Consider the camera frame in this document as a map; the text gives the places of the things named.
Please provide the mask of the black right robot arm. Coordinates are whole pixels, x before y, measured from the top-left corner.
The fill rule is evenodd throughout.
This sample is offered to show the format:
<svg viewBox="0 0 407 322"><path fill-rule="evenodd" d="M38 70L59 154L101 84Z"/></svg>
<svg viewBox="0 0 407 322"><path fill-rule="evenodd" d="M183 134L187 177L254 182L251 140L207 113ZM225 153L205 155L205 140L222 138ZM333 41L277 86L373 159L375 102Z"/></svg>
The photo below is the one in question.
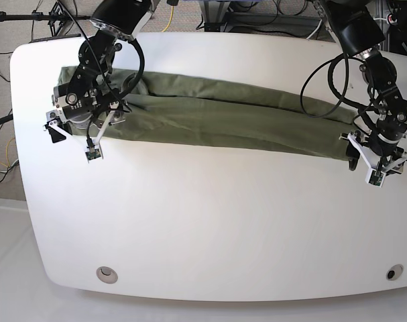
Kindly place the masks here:
<svg viewBox="0 0 407 322"><path fill-rule="evenodd" d="M124 122L131 111L125 97L137 86L145 67L136 37L157 6L157 1L102 1L96 8L90 21L97 33L84 39L78 51L79 65L71 79L54 87L53 109L47 112L44 126L53 143L71 137L72 128L84 129L87 160L102 156L100 141L106 129ZM113 88L109 77L122 42L135 48L139 69L121 88Z"/></svg>

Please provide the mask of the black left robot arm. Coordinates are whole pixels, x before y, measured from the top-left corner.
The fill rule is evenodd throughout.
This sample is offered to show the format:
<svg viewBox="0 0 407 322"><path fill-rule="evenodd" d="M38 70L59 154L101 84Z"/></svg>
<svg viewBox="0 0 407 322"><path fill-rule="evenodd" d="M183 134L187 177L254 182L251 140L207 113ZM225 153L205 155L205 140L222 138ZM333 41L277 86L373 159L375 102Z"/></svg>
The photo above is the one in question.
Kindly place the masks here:
<svg viewBox="0 0 407 322"><path fill-rule="evenodd" d="M369 13L367 1L314 1L313 5L342 50L340 55L325 62L329 68L329 88L338 101L324 116L334 113L344 103L357 110L357 116L369 129L369 133L359 129L342 135L348 141L349 169L355 170L363 158L372 178L401 174L407 163L407 152L398 144L407 136L407 100L396 84L395 66L377 48L385 40L383 31ZM350 60L361 64L368 105L347 99L347 91L338 91L334 86L333 74L338 63L344 62L348 72Z"/></svg>

